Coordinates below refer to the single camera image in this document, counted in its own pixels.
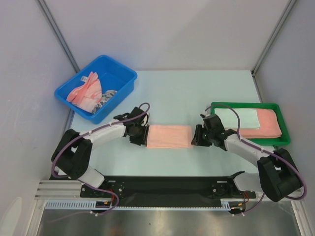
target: folded pink towel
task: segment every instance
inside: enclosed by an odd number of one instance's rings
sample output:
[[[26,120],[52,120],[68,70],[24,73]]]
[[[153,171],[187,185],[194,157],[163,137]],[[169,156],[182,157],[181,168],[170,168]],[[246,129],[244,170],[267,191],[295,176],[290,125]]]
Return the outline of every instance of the folded pink towel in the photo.
[[[96,73],[91,72],[86,82],[71,91],[67,101],[84,111],[92,112],[102,98],[102,87]]]
[[[191,127],[187,125],[150,125],[147,148],[192,148]]]
[[[277,115],[273,110],[257,109],[257,116],[260,123],[260,128],[241,129],[240,133],[244,138],[270,139],[278,138],[281,136],[282,132],[277,121]]]

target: white label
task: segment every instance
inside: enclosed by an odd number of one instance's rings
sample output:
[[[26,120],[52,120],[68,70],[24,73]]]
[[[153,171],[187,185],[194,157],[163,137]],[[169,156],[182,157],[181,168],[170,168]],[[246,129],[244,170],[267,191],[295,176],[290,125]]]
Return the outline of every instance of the white label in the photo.
[[[81,81],[86,82],[88,78],[86,76],[82,76]]]

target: metal floor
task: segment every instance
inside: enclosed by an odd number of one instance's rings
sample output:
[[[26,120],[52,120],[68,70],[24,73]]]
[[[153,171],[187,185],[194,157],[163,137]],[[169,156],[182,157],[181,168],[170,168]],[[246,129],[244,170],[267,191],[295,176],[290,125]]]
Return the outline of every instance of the metal floor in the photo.
[[[37,236],[300,236],[292,205],[263,202],[245,217],[218,211],[115,210],[95,217],[45,210]]]

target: gray patterned cloth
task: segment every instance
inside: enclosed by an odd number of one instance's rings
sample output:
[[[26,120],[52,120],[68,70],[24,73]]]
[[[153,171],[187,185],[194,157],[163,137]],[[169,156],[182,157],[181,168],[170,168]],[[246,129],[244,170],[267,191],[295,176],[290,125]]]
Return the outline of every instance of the gray patterned cloth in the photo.
[[[102,94],[102,98],[99,103],[96,104],[94,109],[92,110],[92,114],[95,114],[112,96],[117,93],[116,90],[108,90],[104,94]]]

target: white wall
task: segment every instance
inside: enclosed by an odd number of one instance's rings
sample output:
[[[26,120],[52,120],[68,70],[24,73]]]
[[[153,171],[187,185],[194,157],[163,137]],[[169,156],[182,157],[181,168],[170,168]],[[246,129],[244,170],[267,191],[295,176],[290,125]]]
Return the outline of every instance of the white wall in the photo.
[[[21,196],[21,236],[68,113],[53,92],[74,71],[34,0],[2,0],[0,32],[0,219]]]
[[[287,146],[308,184],[315,219],[315,1],[297,1],[257,74],[264,102],[280,105],[291,136]]]
[[[79,67],[253,69],[288,0],[47,0]]]

